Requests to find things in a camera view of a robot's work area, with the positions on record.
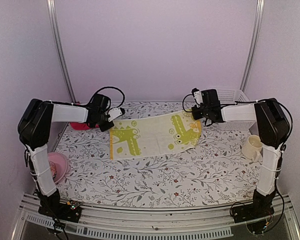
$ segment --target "cartoon crocodile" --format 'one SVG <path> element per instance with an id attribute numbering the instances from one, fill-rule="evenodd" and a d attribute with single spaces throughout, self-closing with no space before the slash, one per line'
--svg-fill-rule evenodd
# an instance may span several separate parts
<path id="1" fill-rule="evenodd" d="M 113 144 L 118 144 L 126 141 L 129 147 L 129 152 L 132 156 L 138 156 L 141 154 L 141 150 L 138 146 L 137 139 L 140 137 L 140 135 L 137 135 L 139 133 L 139 130 L 136 128 L 131 128 L 127 126 L 124 128 L 123 126 L 120 128 L 114 127 L 111 130 L 111 133 L 114 137 L 118 138 L 117 141 L 114 141 Z"/>
<path id="2" fill-rule="evenodd" d="M 173 115 L 171 117 L 172 124 L 177 132 L 176 135 L 173 136 L 176 139 L 176 144 L 184 144 L 187 145 L 190 142 L 196 141 L 200 138 L 201 132 L 194 131 L 194 129 L 200 129 L 200 122 L 196 121 L 194 124 L 191 124 L 191 128 L 186 130 L 184 123 L 179 115 Z"/>

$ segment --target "towel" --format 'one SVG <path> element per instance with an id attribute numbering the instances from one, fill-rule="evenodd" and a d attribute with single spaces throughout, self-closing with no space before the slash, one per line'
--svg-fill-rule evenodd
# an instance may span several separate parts
<path id="1" fill-rule="evenodd" d="M 185 111 L 140 119 L 114 120 L 110 129 L 110 158 L 134 159 L 181 153 L 194 148 L 201 123 Z"/>

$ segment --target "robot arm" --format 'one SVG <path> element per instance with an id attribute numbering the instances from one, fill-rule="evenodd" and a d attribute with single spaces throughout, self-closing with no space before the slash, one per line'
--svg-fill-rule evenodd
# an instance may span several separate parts
<path id="1" fill-rule="evenodd" d="M 20 141 L 24 144 L 26 165 L 30 172 L 40 198 L 39 213 L 67 221 L 78 222 L 80 209 L 69 211 L 71 206 L 60 203 L 60 194 L 53 181 L 48 161 L 48 140 L 51 123 L 78 122 L 87 123 L 89 127 L 99 125 L 102 132 L 112 128 L 113 119 L 125 113 L 123 108 L 107 106 L 110 98 L 95 94 L 86 105 L 73 103 L 41 101 L 32 99 L 25 110 L 19 125 Z"/>
<path id="2" fill-rule="evenodd" d="M 276 195 L 276 179 L 282 165 L 282 153 L 290 134 L 290 124 L 276 99 L 270 98 L 248 104 L 221 104 L 215 89 L 192 90 L 196 106 L 191 108 L 195 120 L 206 118 L 212 123 L 233 121 L 257 122 L 262 142 L 263 162 L 260 180 L 253 194 L 253 204 L 242 221 L 260 218 L 273 213 L 272 199 Z"/>

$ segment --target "white mug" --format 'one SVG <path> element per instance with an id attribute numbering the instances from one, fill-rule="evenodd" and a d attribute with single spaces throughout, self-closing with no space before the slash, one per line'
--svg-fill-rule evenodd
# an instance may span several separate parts
<path id="1" fill-rule="evenodd" d="M 242 146 L 242 154 L 251 159 L 254 163 L 261 159 L 262 143 L 260 137 L 257 135 L 250 135 Z"/>

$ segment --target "floral tablecloth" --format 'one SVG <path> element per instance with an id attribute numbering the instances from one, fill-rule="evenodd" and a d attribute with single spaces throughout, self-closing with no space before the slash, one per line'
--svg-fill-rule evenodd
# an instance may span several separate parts
<path id="1" fill-rule="evenodd" d="M 122 118 L 135 119 L 179 111 L 182 104 L 126 102 L 123 107 L 126 113 Z M 57 188 L 63 199 L 125 207 L 197 207 L 251 199 L 261 165 L 241 153 L 249 134 L 202 126 L 196 148 L 110 160 L 108 131 L 76 131 L 68 125 L 56 152 L 68 157 L 69 168 Z"/>

